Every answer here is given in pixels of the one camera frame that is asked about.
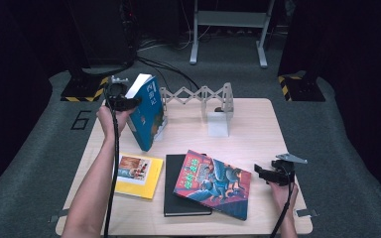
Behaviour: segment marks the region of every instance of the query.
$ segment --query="blue book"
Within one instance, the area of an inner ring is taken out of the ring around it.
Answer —
[[[141,150],[148,152],[167,124],[157,78],[140,73],[125,96],[141,101],[129,116],[127,124]]]

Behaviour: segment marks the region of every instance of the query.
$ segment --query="yellow and black hazard tape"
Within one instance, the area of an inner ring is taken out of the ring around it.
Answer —
[[[301,79],[299,76],[279,76],[278,81],[280,82],[281,89],[283,90],[284,97],[286,98],[286,101],[292,101],[292,95],[290,95],[290,91],[287,88],[286,84],[286,78],[291,79]]]
[[[103,94],[104,86],[108,82],[108,77],[105,77],[101,80],[100,85],[98,86],[97,91],[93,96],[90,97],[61,97],[61,101],[71,101],[71,102],[81,102],[81,101],[97,101],[101,94]]]

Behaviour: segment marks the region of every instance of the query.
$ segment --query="black base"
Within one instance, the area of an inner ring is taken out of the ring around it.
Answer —
[[[315,82],[305,83],[302,78],[284,76],[283,83],[292,101],[325,101]]]
[[[86,73],[81,77],[72,77],[62,92],[61,97],[94,97],[100,89],[103,78],[104,76],[94,76]]]

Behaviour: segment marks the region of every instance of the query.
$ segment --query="person's right arm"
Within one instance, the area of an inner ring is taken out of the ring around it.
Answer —
[[[274,198],[274,203],[281,214],[284,205],[287,202],[289,197],[289,188],[287,186],[279,186],[276,183],[269,182],[269,185],[272,189],[272,195]],[[290,206],[286,212],[283,222],[281,223],[281,237],[283,238],[294,238],[297,237],[296,227],[295,227],[295,218],[293,215],[293,210],[296,203],[296,197],[299,193],[299,187],[294,184],[292,197],[290,198]]]

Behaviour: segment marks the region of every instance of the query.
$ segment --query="colorful book cover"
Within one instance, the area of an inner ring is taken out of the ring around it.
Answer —
[[[167,124],[157,78],[140,73],[125,96],[141,101],[129,116],[127,124],[141,150],[148,152]]]
[[[121,154],[115,191],[152,199],[163,159]]]
[[[174,194],[247,219],[251,173],[189,150]]]

